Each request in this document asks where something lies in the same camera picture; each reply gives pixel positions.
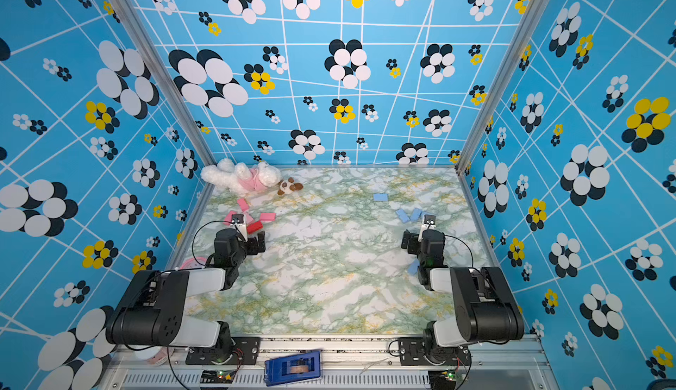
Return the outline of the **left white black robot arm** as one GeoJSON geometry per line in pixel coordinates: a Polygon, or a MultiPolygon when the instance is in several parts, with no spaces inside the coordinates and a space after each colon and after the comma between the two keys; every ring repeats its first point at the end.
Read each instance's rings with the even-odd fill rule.
{"type": "Polygon", "coordinates": [[[152,347],[206,350],[218,364],[239,355],[227,322],[185,314],[186,299],[231,289],[241,263],[265,250],[264,231],[243,238],[237,228],[226,228],[217,232],[214,253],[200,269],[137,272],[107,321],[107,341],[132,351],[152,347]]]}

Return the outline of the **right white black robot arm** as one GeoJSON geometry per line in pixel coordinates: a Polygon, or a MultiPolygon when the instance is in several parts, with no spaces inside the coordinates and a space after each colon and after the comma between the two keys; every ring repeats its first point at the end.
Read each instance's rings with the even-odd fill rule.
{"type": "Polygon", "coordinates": [[[517,302],[498,267],[450,267],[445,265],[447,235],[427,229],[406,230],[401,248],[417,257],[417,277],[428,291],[452,296],[454,315],[428,323],[422,340],[399,340],[401,358],[430,365],[464,364],[471,344],[507,344],[525,334],[517,302]]]}

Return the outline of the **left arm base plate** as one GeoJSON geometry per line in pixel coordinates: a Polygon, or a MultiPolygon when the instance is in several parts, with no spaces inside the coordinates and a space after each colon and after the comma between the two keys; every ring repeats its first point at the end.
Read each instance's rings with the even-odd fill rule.
{"type": "Polygon", "coordinates": [[[232,337],[225,347],[189,348],[187,365],[255,365],[262,339],[257,336],[232,337]]]}

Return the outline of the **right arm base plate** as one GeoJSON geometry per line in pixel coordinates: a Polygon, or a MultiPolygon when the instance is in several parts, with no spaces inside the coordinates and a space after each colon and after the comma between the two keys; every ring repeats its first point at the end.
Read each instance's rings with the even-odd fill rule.
{"type": "Polygon", "coordinates": [[[469,366],[470,352],[466,347],[440,347],[423,337],[401,337],[396,351],[404,366],[469,366]]]}

